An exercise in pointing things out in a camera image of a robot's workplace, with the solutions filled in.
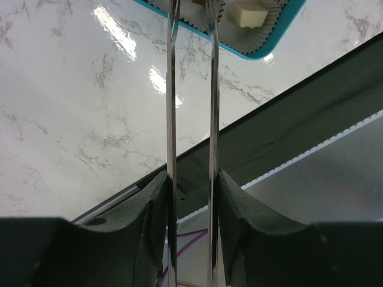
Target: metal rod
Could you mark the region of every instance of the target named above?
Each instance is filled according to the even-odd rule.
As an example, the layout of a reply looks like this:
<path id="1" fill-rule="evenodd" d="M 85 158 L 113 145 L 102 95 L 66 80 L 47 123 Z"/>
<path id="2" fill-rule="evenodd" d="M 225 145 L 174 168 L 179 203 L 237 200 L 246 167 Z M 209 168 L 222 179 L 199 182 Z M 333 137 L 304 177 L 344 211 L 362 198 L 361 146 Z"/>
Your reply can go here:
<path id="1" fill-rule="evenodd" d="M 166 126 L 168 193 L 168 286 L 177 285 L 177 166 L 175 143 L 175 40 L 180 20 L 180 0 L 171 0 L 168 13 Z"/>
<path id="2" fill-rule="evenodd" d="M 220 91 L 218 78 L 219 40 L 218 40 L 218 4 L 216 0 L 208 0 L 207 7 L 210 15 L 209 32 L 212 43 L 211 50 L 211 104 L 210 104 L 210 150 L 209 150 L 209 261 L 208 287 L 217 287 L 217 258 L 218 258 L 218 134 L 220 118 Z"/>

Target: white cube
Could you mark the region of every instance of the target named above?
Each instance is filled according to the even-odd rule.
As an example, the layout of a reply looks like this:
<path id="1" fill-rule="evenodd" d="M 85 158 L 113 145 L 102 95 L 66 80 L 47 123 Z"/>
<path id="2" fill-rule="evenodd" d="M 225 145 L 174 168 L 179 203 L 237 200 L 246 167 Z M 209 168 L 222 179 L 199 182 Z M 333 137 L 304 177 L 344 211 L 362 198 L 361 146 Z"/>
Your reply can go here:
<path id="1" fill-rule="evenodd" d="M 268 10 L 258 3 L 235 2 L 234 18 L 240 27 L 262 27 L 265 22 Z"/>

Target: white marble countertop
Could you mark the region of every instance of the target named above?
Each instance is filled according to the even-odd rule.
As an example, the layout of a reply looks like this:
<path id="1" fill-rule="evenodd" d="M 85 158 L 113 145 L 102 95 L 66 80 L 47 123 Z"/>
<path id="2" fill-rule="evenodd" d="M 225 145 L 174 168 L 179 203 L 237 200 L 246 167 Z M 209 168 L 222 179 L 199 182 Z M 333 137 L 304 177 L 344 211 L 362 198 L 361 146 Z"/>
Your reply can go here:
<path id="1" fill-rule="evenodd" d="M 265 59 L 221 50 L 221 127 L 382 32 L 382 18 L 381 0 L 308 0 Z M 182 153 L 209 136 L 211 44 L 178 35 Z M 0 215 L 73 219 L 164 164 L 165 73 L 166 19 L 132 0 L 2 0 Z"/>

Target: gray panel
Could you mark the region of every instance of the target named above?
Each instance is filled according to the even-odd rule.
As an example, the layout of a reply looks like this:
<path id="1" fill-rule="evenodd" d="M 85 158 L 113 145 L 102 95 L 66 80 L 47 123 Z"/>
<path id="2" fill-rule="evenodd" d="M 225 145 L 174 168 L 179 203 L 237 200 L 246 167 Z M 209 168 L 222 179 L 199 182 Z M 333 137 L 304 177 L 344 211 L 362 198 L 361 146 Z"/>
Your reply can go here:
<path id="1" fill-rule="evenodd" d="M 383 218 L 382 114 L 243 188 L 275 211 L 303 223 Z"/>

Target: pleated paper cup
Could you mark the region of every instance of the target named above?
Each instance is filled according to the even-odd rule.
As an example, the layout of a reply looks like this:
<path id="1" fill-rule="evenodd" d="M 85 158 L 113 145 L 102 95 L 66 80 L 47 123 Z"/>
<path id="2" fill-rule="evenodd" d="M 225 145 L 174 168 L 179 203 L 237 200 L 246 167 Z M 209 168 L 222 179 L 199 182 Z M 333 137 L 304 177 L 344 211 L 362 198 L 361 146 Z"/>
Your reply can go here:
<path id="1" fill-rule="evenodd" d="M 166 13 L 169 12 L 169 0 L 148 0 L 148 3 Z M 208 32 L 209 18 L 206 7 L 193 3 L 192 0 L 181 0 L 180 3 L 180 19 L 201 32 Z M 224 0 L 218 0 L 219 19 L 221 19 L 222 12 L 224 11 L 224 5 Z"/>
<path id="2" fill-rule="evenodd" d="M 225 0 L 225 9 L 218 30 L 220 41 L 244 54 L 257 51 L 265 44 L 278 21 L 283 7 L 281 1 L 287 2 L 288 0 L 235 1 L 259 3 L 268 10 L 262 27 L 241 28 L 234 19 L 234 0 Z"/>

